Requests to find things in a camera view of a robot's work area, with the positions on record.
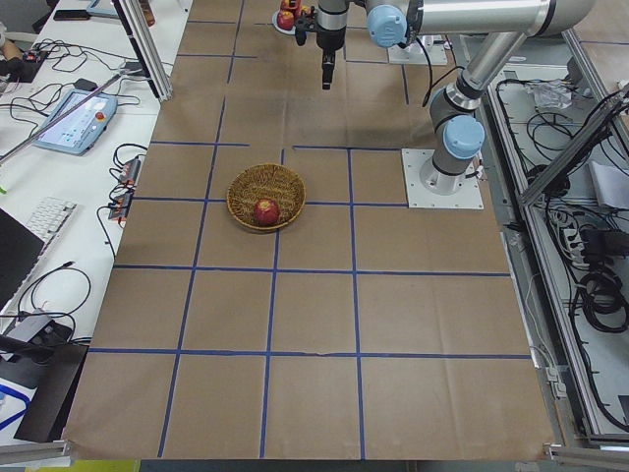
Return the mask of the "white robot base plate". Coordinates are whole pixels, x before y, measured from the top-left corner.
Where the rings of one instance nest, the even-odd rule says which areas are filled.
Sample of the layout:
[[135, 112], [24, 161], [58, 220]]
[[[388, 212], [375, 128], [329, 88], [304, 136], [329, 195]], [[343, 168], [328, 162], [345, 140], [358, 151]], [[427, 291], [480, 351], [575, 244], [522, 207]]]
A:
[[462, 174], [449, 176], [433, 166], [432, 155], [432, 149], [401, 150], [408, 208], [483, 210], [475, 162]]

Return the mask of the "silver robot arm near basket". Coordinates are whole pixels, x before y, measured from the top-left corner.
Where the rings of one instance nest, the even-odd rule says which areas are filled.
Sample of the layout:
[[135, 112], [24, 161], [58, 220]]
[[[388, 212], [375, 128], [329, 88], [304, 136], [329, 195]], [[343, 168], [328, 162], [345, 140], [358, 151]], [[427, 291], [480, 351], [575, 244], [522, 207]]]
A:
[[561, 33], [581, 22], [591, 1], [362, 1], [367, 29], [379, 47], [404, 48], [422, 35], [482, 33], [481, 50], [455, 82], [432, 98], [429, 113], [437, 146], [420, 176], [437, 195], [459, 191], [470, 162], [485, 140], [474, 117], [487, 87], [511, 55], [529, 37]]

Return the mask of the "black gripper with apple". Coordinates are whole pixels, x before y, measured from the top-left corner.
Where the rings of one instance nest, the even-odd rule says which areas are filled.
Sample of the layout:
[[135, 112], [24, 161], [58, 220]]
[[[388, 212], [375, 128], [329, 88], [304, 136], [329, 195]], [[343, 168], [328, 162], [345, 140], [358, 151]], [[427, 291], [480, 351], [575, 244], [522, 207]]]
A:
[[303, 46], [308, 33], [314, 33], [321, 57], [321, 87], [330, 90], [335, 70], [337, 50], [344, 45], [347, 27], [347, 2], [318, 0], [314, 7], [300, 15], [295, 22], [295, 39]]

